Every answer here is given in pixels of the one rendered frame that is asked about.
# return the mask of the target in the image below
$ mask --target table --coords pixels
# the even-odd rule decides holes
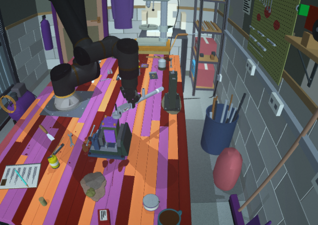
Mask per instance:
[[[158,214],[165,208],[182,210],[181,224],[191,224],[190,185],[186,126],[181,78],[177,92],[182,110],[176,115],[166,113],[161,99],[168,92],[168,70],[180,75],[179,56],[172,56],[173,68],[158,71],[158,59],[139,55],[141,69],[138,92],[145,93],[163,86],[163,92],[141,102],[123,114],[120,123],[127,122],[133,133],[130,152],[123,160],[88,157],[82,144],[102,118],[111,116],[114,105],[121,105],[121,83],[116,81],[118,63],[108,58],[101,62],[101,75],[94,83],[76,87],[77,91],[94,91],[81,118],[42,116],[54,92],[49,83],[35,102],[0,144],[0,176],[9,164],[41,163],[37,188],[0,189],[0,222],[14,225],[97,225],[97,210],[108,208],[112,225],[157,225]],[[107,70],[114,72],[107,75]],[[149,72],[157,71],[158,79],[150,79]],[[43,125],[55,137],[52,142],[41,131]],[[73,134],[73,147],[67,134]],[[61,138],[65,146],[57,153],[60,167],[53,169],[47,157]],[[80,185],[88,173],[100,171],[107,181],[105,196],[98,202],[87,197]],[[146,194],[159,197],[159,208],[149,212],[143,208]],[[39,198],[44,197],[47,206]]]
[[[177,34],[185,34],[185,30],[181,30],[180,28],[175,28],[173,31],[173,35],[172,35],[172,41],[171,41],[171,45],[174,42],[175,37],[177,36]],[[156,36],[147,36],[147,31],[146,30],[142,30],[139,38],[157,38]],[[184,82],[185,82],[185,69],[186,69],[186,64],[187,64],[187,52],[188,52],[188,36],[178,36],[177,39],[181,39],[181,76],[182,76],[182,91],[184,92]]]

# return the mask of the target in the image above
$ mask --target shelf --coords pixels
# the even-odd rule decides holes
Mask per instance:
[[[225,0],[204,0],[204,1],[211,1],[211,2],[218,2],[218,3],[223,3],[225,4]]]
[[[307,55],[310,59],[312,59],[315,63],[318,64],[318,49],[307,49],[301,44],[302,37],[296,37],[291,35],[285,35],[285,40],[295,46],[296,49],[299,49],[305,55]]]
[[[191,79],[191,83],[192,83],[192,87],[193,87],[193,81],[194,81],[194,77],[192,75],[192,71],[190,70],[189,72],[189,75],[190,75],[190,79]],[[206,91],[214,91],[214,84],[212,87],[204,87],[204,86],[196,86],[195,87],[195,90],[206,90]]]
[[[212,21],[210,21],[210,22],[208,22],[208,21],[203,21],[204,23],[206,23],[205,25],[208,27],[208,30],[205,30],[204,28],[203,28],[203,26],[201,26],[201,34],[217,34],[217,35],[222,35],[222,30],[219,28],[219,26],[216,24],[216,23],[214,23],[214,22],[212,22]],[[194,23],[194,25],[196,26],[196,29],[197,29],[197,31],[199,31],[199,20],[196,20],[195,22],[193,22]]]
[[[196,59],[197,52],[196,52],[194,46],[192,47],[192,51],[193,51],[194,58]],[[199,60],[200,64],[214,64],[214,65],[219,64],[219,59],[217,56],[215,56],[214,60],[210,60],[209,55],[205,55],[204,57],[199,57],[199,58],[202,59],[202,60]]]

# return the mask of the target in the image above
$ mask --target door handle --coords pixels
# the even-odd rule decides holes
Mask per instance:
[[[97,23],[100,23],[100,16],[97,17],[97,20],[91,20],[91,22],[97,21]]]

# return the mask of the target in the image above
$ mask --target broom handle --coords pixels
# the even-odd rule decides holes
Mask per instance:
[[[283,166],[283,164],[287,161],[287,159],[291,156],[291,154],[294,152],[294,150],[299,145],[299,141],[302,137],[304,137],[309,129],[313,126],[315,121],[318,118],[318,108],[316,109],[313,116],[308,121],[307,125],[304,127],[303,131],[300,133],[298,138],[295,140],[293,145],[290,147],[290,149],[287,151],[286,155],[282,158],[282,160],[278,163],[278,165],[275,167],[275,169],[270,173],[270,175],[265,179],[265,181],[259,186],[259,188],[249,197],[249,199],[238,209],[239,212],[241,212],[252,200],[255,198],[255,196],[265,187],[265,185],[273,178],[273,176],[278,172],[278,170]]]

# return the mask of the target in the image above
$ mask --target trash bin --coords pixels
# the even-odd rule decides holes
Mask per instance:
[[[237,119],[231,123],[220,123],[224,104],[218,104],[215,120],[210,118],[210,112],[212,111],[212,105],[208,106],[205,115],[204,127],[201,138],[202,149],[209,154],[219,155],[224,148],[230,147],[231,140],[234,134],[235,126],[237,125],[239,115]],[[234,108],[230,114],[230,118],[234,113]]]

